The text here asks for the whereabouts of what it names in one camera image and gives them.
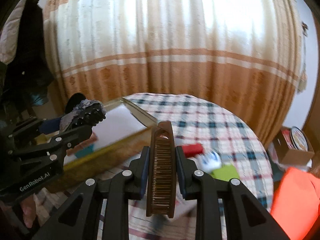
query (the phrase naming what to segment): table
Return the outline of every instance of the table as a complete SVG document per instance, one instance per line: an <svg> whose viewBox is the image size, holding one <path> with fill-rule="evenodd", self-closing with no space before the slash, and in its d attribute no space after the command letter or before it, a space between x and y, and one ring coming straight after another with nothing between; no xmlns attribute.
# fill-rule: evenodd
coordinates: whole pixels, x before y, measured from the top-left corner
<svg viewBox="0 0 320 240"><path fill-rule="evenodd" d="M158 121L171 121L176 139L182 144L201 143L206 152L215 150L223 163L232 163L240 180L270 211L273 198L273 180L267 154L254 132L238 117L226 109L190 95L138 93L126 97L144 109ZM108 179L121 172L128 163L113 168L100 178ZM50 194L43 189L36 195L37 214L40 224L67 199L73 189ZM146 196L142 201L129 205L130 239L194 240L196 211L176 221L168 221L162 215L147 218ZM225 221L221 220L223 239L226 239Z"/></svg>

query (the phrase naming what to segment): green cloth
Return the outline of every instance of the green cloth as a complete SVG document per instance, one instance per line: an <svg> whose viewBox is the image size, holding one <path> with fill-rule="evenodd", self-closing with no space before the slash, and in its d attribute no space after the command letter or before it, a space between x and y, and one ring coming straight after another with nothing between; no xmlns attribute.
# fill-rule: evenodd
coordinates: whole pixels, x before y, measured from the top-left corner
<svg viewBox="0 0 320 240"><path fill-rule="evenodd" d="M213 170L210 173L210 175L215 179L220 179L224 181L229 181L233 178L240 178L236 168L231 164L223 165L222 168Z"/></svg>

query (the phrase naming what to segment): colorful object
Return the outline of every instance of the colorful object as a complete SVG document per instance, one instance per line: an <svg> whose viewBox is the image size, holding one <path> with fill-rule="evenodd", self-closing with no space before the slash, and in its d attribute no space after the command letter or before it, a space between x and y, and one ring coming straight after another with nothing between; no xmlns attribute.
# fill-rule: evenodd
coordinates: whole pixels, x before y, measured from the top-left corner
<svg viewBox="0 0 320 240"><path fill-rule="evenodd" d="M271 215L291 240L302 240L320 215L320 179L289 168L276 190Z"/></svg>
<svg viewBox="0 0 320 240"><path fill-rule="evenodd" d="M93 153L94 152L94 149L93 149L94 145L89 145L88 147L78 151L75 153L75 156L79 159L79 158L82 158L90 153Z"/></svg>
<svg viewBox="0 0 320 240"><path fill-rule="evenodd" d="M220 169L216 169L210 174L215 179L229 181L233 178L240 179L235 166L231 164L223 165Z"/></svg>
<svg viewBox="0 0 320 240"><path fill-rule="evenodd" d="M222 166L221 158L215 151L196 156L199 161L200 169L208 174Z"/></svg>
<svg viewBox="0 0 320 240"><path fill-rule="evenodd" d="M181 146L184 152L184 155L186 158L194 157L197 154L203 153L203 147L202 144L188 144L188 145L182 145Z"/></svg>
<svg viewBox="0 0 320 240"><path fill-rule="evenodd" d="M292 140L296 149L301 150L301 151L308 150L307 140L298 127L294 126L291 128L291 140Z"/></svg>
<svg viewBox="0 0 320 240"><path fill-rule="evenodd" d="M282 130L282 134L283 134L283 137L288 145L288 148L289 149L295 149L294 145L293 145L293 142L291 140L291 132L290 130Z"/></svg>

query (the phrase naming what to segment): curtain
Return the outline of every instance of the curtain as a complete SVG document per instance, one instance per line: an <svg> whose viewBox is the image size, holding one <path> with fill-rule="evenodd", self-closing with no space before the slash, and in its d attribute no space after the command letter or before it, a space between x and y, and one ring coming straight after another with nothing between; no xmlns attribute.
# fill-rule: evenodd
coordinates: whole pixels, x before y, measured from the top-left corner
<svg viewBox="0 0 320 240"><path fill-rule="evenodd" d="M61 100L188 93L236 114L266 146L300 73L292 0L48 0L47 61Z"/></svg>

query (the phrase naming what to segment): wall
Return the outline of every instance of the wall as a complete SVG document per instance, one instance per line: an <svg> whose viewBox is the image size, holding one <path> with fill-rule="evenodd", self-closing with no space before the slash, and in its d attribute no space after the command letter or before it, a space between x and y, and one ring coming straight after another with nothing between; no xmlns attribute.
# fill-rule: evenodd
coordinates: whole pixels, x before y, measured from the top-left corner
<svg viewBox="0 0 320 240"><path fill-rule="evenodd" d="M306 23L309 28L307 31L308 37L306 37L308 83L304 92L299 95L295 94L283 125L288 127L297 126L302 129L310 110L318 76L318 39L311 10L303 0L296 0L296 2L300 20Z"/></svg>

